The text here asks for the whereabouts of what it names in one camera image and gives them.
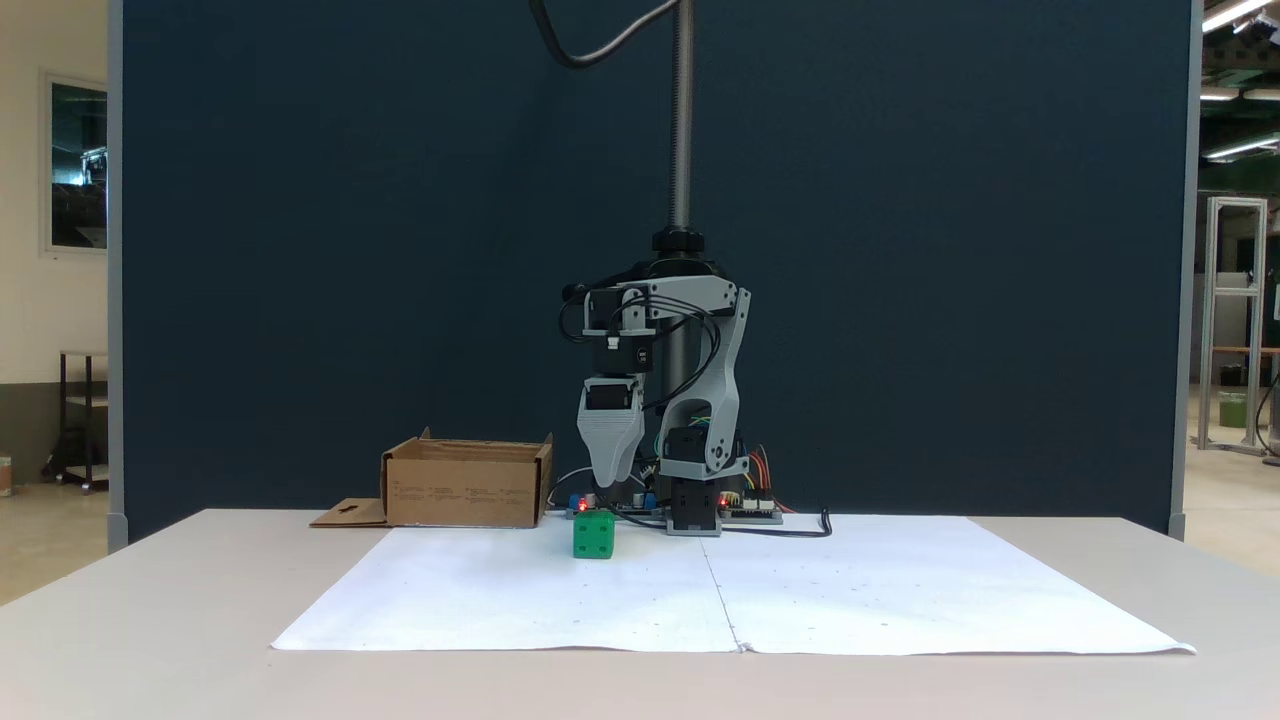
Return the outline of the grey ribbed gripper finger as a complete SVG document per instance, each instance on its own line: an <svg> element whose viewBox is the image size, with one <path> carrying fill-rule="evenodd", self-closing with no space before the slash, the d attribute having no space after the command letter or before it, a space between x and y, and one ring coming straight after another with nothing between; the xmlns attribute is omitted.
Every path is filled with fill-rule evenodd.
<svg viewBox="0 0 1280 720"><path fill-rule="evenodd" d="M577 428L588 448L595 486L607 489L625 483L644 437L640 409L590 410L582 407Z"/></svg>

